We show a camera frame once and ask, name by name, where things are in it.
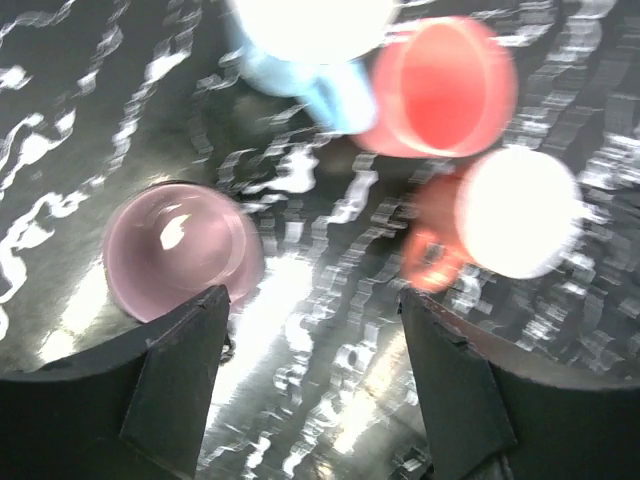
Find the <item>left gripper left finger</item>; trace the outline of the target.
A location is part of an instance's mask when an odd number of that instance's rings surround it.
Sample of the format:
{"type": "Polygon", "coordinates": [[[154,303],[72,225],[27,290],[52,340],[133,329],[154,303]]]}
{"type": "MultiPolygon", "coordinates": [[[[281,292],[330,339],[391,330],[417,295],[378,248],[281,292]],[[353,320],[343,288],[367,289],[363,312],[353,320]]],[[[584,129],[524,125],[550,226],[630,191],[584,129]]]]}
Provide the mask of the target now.
{"type": "Polygon", "coordinates": [[[210,287],[100,345],[2,374],[2,478],[193,478],[229,307],[210,287]]]}

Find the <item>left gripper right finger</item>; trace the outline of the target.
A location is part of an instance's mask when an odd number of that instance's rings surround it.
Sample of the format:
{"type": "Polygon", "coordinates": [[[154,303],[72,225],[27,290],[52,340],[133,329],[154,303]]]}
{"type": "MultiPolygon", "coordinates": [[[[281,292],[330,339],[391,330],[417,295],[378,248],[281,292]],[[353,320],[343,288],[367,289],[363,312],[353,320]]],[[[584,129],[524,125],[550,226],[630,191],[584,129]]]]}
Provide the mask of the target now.
{"type": "Polygon", "coordinates": [[[399,311],[435,478],[638,478],[638,381],[527,352],[412,288],[399,311]]]}

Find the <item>purple mug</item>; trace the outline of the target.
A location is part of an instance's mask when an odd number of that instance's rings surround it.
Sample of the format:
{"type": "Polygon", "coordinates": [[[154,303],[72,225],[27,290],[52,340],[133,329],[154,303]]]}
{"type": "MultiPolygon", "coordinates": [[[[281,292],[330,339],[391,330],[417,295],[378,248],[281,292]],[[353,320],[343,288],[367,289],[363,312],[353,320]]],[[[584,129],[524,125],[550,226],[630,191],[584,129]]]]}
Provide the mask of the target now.
{"type": "Polygon", "coordinates": [[[149,322],[212,285],[239,307],[261,280],[260,235],[239,203],[208,186],[155,184],[111,215],[102,242],[114,302],[149,322]]]}

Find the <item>orange floral mug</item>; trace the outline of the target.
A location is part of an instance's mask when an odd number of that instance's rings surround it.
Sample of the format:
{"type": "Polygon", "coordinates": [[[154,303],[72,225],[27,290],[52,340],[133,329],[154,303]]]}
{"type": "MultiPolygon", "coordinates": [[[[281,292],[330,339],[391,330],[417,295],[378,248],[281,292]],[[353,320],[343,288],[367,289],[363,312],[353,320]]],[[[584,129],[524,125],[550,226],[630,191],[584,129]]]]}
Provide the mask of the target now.
{"type": "Polygon", "coordinates": [[[402,273],[430,293],[472,264],[514,279],[543,276],[571,252],[582,231],[578,181],[560,160],[526,147],[488,153],[427,181],[402,273]]]}

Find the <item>pink cup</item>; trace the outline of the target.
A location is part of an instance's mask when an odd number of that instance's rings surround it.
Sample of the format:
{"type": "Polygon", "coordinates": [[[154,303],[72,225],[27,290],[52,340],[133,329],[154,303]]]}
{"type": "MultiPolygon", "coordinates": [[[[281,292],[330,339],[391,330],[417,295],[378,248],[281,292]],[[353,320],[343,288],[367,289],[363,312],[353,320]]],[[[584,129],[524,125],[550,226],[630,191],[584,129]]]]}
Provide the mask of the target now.
{"type": "Polygon", "coordinates": [[[516,68],[485,23],[427,18],[382,48],[370,80],[377,122],[355,136],[365,150],[400,158],[475,155],[493,145],[517,100],[516,68]]]}

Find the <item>blue faceted cup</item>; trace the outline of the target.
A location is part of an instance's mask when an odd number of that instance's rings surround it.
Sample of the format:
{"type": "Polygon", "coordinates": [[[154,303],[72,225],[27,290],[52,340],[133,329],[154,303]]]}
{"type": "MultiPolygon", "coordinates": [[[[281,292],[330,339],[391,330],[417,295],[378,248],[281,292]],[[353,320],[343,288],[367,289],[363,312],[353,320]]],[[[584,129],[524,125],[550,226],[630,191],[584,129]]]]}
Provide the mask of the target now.
{"type": "Polygon", "coordinates": [[[226,4],[228,35],[245,82],[294,98],[320,127],[359,134],[377,120],[363,56],[382,43],[392,0],[244,0],[226,4]]]}

